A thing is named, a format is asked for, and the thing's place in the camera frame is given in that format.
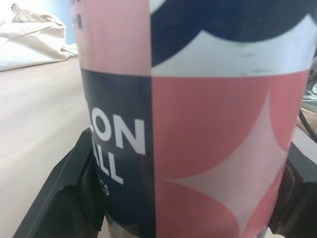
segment navy blue panel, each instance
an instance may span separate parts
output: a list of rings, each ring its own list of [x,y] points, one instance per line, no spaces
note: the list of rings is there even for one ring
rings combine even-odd
[[[82,77],[90,115],[93,108],[97,107],[106,114],[111,124],[112,134],[107,142],[102,141],[96,131],[92,133],[96,147],[97,144],[101,146],[103,162],[109,171],[108,152],[114,155],[116,173],[124,181],[124,185],[114,181],[97,166],[100,179],[108,186],[109,191],[108,196],[104,193],[106,213],[132,234],[141,238],[154,238],[151,78],[97,73],[84,69],[82,69]],[[136,153],[125,136],[123,136],[123,149],[116,146],[113,114],[122,117],[133,135],[134,119],[144,120],[145,155]],[[97,125],[100,131],[104,131],[105,125],[102,120],[97,120]]]
[[[151,16],[152,65],[184,48],[205,30],[236,42],[279,36],[307,14],[316,20],[316,0],[167,0]]]

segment white curved shape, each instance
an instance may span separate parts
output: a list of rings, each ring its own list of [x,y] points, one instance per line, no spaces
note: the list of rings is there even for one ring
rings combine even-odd
[[[221,202],[237,219],[242,235],[286,157],[273,133],[268,94],[254,128],[226,160],[199,175],[168,181]]]
[[[164,2],[166,2],[166,0],[151,0],[150,2],[151,14],[155,12],[156,10],[158,10],[163,5]]]
[[[317,26],[309,15],[288,32],[256,43],[237,43],[202,31],[179,53],[152,68],[152,75],[245,77],[300,72],[310,68],[316,42]]]

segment white cloth bag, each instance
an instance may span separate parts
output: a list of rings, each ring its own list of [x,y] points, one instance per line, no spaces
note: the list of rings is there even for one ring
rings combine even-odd
[[[65,44],[65,25],[55,16],[13,4],[12,23],[0,25],[0,71],[63,61],[77,54]]]

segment can label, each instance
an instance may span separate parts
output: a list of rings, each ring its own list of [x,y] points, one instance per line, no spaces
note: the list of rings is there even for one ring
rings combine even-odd
[[[266,227],[317,41],[314,8],[74,1],[108,221],[140,238]]]

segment white fabric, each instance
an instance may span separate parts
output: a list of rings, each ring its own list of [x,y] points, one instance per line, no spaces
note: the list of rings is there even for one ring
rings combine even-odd
[[[65,44],[65,25],[55,16],[13,4],[12,23],[0,24],[0,71],[63,61],[77,54]]]
[[[314,79],[317,77],[317,57],[313,60],[312,70],[314,73],[310,78]],[[302,107],[311,112],[317,113],[317,84],[315,84],[312,90],[307,91],[303,96]]]

